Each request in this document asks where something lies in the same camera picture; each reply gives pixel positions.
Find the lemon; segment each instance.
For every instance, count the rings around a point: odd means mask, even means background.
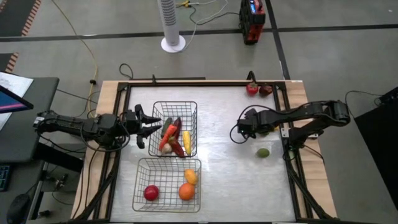
[[[257,155],[258,157],[260,157],[260,158],[266,158],[266,157],[269,156],[269,150],[268,150],[268,149],[265,149],[265,148],[259,149],[259,150],[256,152],[256,155]]]
[[[188,183],[193,184],[193,185],[197,184],[197,182],[198,182],[198,177],[197,177],[195,171],[193,171],[191,169],[185,170],[185,178]]]

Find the gray floor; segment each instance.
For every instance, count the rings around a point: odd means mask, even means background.
[[[79,34],[114,34],[162,31],[156,0],[57,1]],[[226,11],[238,11],[239,0],[229,0]],[[217,11],[223,1],[198,6],[194,19]],[[280,0],[272,1],[279,27],[352,26],[397,24],[395,0]],[[182,30],[193,29],[191,9],[178,9]],[[229,15],[200,29],[235,28],[237,16]],[[43,0],[29,36],[72,35],[66,20]],[[351,30],[281,33],[290,76],[303,80],[309,100],[343,100],[348,90],[385,93],[398,85],[398,30]],[[270,33],[254,46],[245,46],[239,34],[198,35],[182,54],[160,49],[160,37],[89,40],[99,65],[99,80],[120,80],[118,67],[131,65],[136,78],[207,77],[245,78],[253,70],[259,78],[282,79],[279,59]],[[0,43],[0,52],[19,52],[14,72],[25,77],[59,77],[59,88],[85,96],[94,66],[78,40]],[[57,93],[52,108],[76,115],[84,101]],[[349,106],[358,116],[373,107],[373,98],[351,95]],[[78,142],[68,135],[54,134],[56,142]],[[342,220],[398,223],[398,211],[354,122],[330,128],[320,138],[326,172],[338,216]],[[73,195],[57,195],[70,202]],[[64,220],[70,208],[45,197],[43,209],[57,208]],[[48,223],[40,219],[35,223]]]

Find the table leg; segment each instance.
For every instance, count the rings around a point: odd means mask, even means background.
[[[83,168],[83,161],[81,159],[68,155],[42,143],[38,143],[36,146],[34,159],[41,159],[45,162],[55,164],[76,172],[80,172]]]

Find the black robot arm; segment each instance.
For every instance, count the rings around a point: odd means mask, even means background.
[[[238,120],[238,133],[245,139],[256,138],[256,133],[265,134],[280,124],[309,118],[313,121],[305,126],[289,129],[292,147],[302,147],[310,135],[321,135],[329,126],[345,126],[350,121],[347,105],[341,101],[315,101],[284,111],[250,109],[244,119]]]
[[[136,105],[135,112],[126,111],[117,117],[113,114],[102,114],[95,118],[81,119],[62,116],[54,111],[44,111],[37,115],[34,127],[39,134],[44,132],[61,131],[82,137],[84,140],[94,140],[105,149],[120,146],[119,138],[126,135],[137,135],[137,145],[145,148],[143,138],[147,138],[161,126],[142,127],[160,121],[144,114],[141,105]]]

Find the keyboard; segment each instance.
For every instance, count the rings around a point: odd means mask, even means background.
[[[11,166],[0,164],[0,192],[6,191],[10,182]]]

